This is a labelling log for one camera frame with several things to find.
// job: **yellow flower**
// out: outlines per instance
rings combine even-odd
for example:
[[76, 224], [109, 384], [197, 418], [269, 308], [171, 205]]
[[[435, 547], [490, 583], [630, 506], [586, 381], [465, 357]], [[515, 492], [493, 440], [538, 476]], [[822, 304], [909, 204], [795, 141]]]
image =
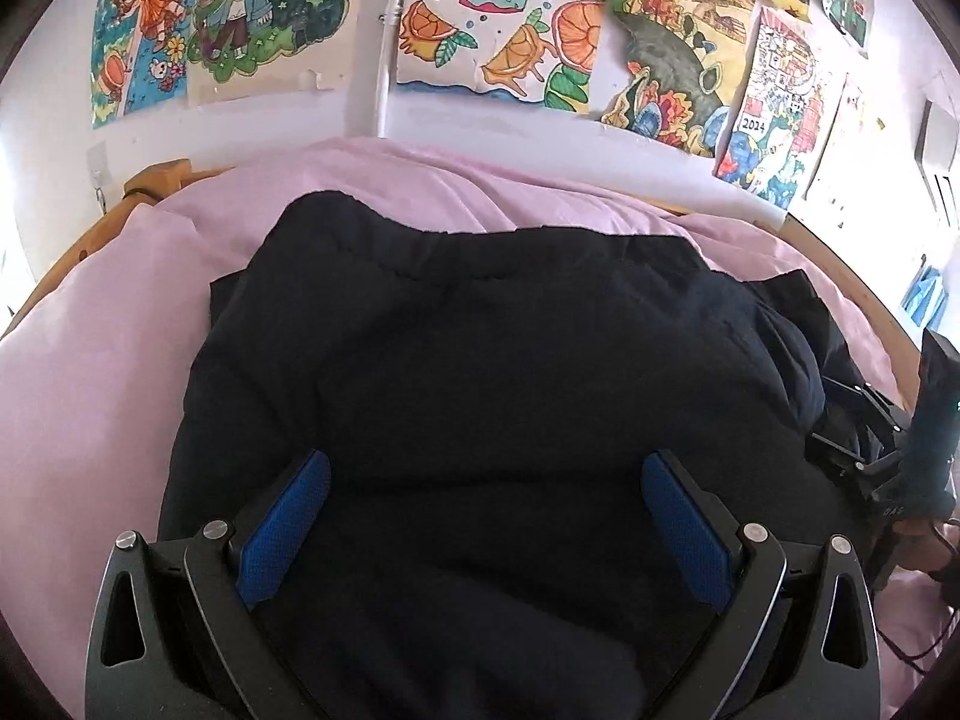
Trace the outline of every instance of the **yellow flower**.
[[182, 35], [174, 35], [167, 41], [167, 55], [171, 62], [179, 62], [186, 53], [186, 41]]

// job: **white pipe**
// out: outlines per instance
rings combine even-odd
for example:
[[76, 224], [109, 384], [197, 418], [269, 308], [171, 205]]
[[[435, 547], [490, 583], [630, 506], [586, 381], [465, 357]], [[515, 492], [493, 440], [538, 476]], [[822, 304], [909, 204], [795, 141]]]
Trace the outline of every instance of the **white pipe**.
[[400, 40], [401, 0], [387, 0], [383, 14], [383, 38], [380, 41], [380, 65], [376, 75], [376, 137], [387, 137], [387, 104], [390, 97], [391, 73], [397, 59]]

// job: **pink bedsheet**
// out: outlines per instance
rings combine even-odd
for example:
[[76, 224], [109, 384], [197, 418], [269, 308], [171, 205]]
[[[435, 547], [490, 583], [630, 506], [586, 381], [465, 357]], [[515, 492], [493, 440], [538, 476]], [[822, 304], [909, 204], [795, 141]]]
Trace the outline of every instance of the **pink bedsheet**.
[[190, 362], [208, 331], [208, 284], [246, 266], [288, 202], [322, 189], [426, 230], [552, 224], [680, 235], [737, 279], [803, 268], [861, 371], [896, 396], [887, 355], [856, 306], [742, 221], [675, 220], [612, 191], [386, 141], [331, 140], [237, 167], [140, 206], [0, 343], [0, 610], [75, 717], [113, 540], [127, 528], [155, 537]]

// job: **white wall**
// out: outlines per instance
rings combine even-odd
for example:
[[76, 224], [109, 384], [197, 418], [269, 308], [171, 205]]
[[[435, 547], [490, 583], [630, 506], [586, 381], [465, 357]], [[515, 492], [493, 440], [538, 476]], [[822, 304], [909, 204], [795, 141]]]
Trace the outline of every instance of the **white wall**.
[[[174, 100], [94, 131], [88, 76], [95, 1], [56, 0], [0, 82], [0, 138], [13, 173], [17, 226], [36, 275], [98, 218], [88, 153], [95, 163], [106, 161], [113, 179], [107, 203], [113, 204], [119, 185], [154, 162], [185, 156], [203, 169], [334, 135], [373, 133], [379, 16], [386, 0], [354, 2], [360, 8], [359, 36], [347, 90], [270, 95], [194, 109], [185, 100]], [[882, 167], [890, 172], [890, 186], [910, 201], [925, 199], [912, 158], [923, 103], [930, 97], [952, 110], [952, 100], [960, 100], [960, 76], [932, 30], [911, 1], [877, 0], [866, 62], [848, 49], [819, 5], [811, 6], [811, 18], [829, 50], [875, 90], [882, 116], [896, 132], [901, 159]], [[624, 42], [623, 33], [608, 21], [592, 79], [590, 107], [597, 114], [626, 80]], [[745, 191], [712, 178], [709, 160], [563, 112], [401, 88], [391, 95], [389, 135], [696, 210], [748, 220], [781, 216]]]

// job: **black cloth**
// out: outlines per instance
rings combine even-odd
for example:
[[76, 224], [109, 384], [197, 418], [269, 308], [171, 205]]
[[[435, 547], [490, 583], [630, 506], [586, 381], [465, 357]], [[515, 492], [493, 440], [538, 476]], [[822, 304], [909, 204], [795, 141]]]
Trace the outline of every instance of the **black cloth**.
[[822, 370], [859, 373], [800, 271], [740, 284], [671, 237], [424, 233], [325, 191], [212, 304], [160, 537], [328, 454], [256, 617], [336, 720], [638, 717], [713, 619], [640, 500], [659, 448], [741, 522], [863, 554], [803, 459]]

